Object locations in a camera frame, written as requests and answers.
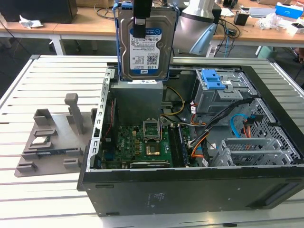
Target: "blue box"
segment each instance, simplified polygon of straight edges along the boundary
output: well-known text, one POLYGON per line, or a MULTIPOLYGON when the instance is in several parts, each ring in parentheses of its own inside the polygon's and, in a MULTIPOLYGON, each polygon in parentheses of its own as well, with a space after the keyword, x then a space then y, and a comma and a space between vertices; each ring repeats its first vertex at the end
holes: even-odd
POLYGON ((278 2, 275 6, 276 15, 298 19, 303 14, 303 7, 278 2))

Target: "white sticker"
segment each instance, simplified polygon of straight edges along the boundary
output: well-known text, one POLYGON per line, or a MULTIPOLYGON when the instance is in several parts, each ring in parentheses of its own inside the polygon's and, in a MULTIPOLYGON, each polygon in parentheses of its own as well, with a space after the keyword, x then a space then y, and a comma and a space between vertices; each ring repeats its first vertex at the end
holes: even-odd
POLYGON ((204 167, 208 167, 209 166, 209 163, 206 161, 205 158, 203 158, 203 166, 204 167))
POLYGON ((37 152, 37 155, 50 155, 51 152, 37 152))
POLYGON ((130 69, 136 74, 155 73, 160 60, 156 43, 162 38, 162 30, 146 28, 145 38, 134 38, 132 34, 133 29, 130 30, 130 69))
POLYGON ((230 81, 222 81, 223 84, 226 84, 226 85, 232 85, 232 83, 230 81))
POLYGON ((156 84, 155 80, 133 80, 128 82, 128 84, 156 84))
POLYGON ((192 113, 192 114, 195 114, 195 113, 196 113, 196 109, 195 109, 194 106, 191 106, 191 113, 192 113))
POLYGON ((215 143, 212 143, 209 147, 210 150, 215 150, 217 145, 215 143))

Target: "yellow cable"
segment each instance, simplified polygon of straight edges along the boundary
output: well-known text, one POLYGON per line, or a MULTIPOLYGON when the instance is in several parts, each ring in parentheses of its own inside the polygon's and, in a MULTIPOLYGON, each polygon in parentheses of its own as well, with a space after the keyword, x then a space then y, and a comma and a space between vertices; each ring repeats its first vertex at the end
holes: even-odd
POLYGON ((180 97, 180 99, 182 101, 182 106, 181 106, 180 110, 177 111, 177 112, 168 113, 168 114, 161 114, 161 115, 177 115, 177 114, 179 114, 179 113, 181 113, 183 111, 183 109, 185 107, 185 101, 184 101, 184 99, 181 97, 181 95, 175 89, 173 89, 172 87, 169 87, 169 86, 167 86, 167 88, 173 90, 180 97))

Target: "cardboard box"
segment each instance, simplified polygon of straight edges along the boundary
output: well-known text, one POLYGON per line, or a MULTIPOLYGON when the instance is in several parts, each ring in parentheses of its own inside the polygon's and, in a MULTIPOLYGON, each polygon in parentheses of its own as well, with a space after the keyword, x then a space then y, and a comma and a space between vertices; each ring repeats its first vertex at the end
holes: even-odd
POLYGON ((256 0, 259 4, 275 6, 278 2, 289 4, 291 0, 256 0))
POLYGON ((295 18, 298 19, 303 14, 303 7, 293 6, 289 4, 277 3, 276 6, 276 14, 284 17, 295 18))
POLYGON ((292 23, 286 30, 290 35, 303 34, 304 26, 301 23, 292 23))
POLYGON ((76 0, 76 4, 79 7, 94 7, 97 8, 108 8, 114 5, 115 0, 76 0))

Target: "green circuit board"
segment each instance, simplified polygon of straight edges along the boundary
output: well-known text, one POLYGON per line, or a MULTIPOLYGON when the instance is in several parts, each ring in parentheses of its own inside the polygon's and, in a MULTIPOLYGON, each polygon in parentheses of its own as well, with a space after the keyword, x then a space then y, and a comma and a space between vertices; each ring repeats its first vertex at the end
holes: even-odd
MULTIPOLYGON (((171 159, 168 127, 160 130, 160 140, 144 140, 143 126, 120 126, 114 153, 105 152, 102 163, 107 169, 121 169, 132 162, 167 162, 173 167, 171 159)), ((146 129, 146 134, 156 134, 157 130, 146 129)), ((188 128, 182 128, 183 140, 190 140, 188 128)))

